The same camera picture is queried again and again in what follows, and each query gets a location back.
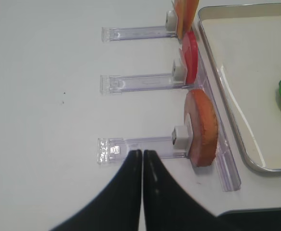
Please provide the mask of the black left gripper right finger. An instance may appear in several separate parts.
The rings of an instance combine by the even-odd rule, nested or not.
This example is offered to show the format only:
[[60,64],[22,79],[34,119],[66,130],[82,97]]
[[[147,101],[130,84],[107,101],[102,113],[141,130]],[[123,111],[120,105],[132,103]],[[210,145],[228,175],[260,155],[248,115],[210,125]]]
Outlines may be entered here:
[[227,225],[186,193],[157,153],[144,151],[143,204],[147,231],[226,231]]

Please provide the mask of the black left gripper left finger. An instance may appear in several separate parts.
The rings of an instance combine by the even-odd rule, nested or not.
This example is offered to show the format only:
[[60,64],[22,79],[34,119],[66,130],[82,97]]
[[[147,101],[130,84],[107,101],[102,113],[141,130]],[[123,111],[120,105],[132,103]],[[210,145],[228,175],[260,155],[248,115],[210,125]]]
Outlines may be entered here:
[[137,231],[142,199],[142,151],[130,151],[109,184],[54,231]]

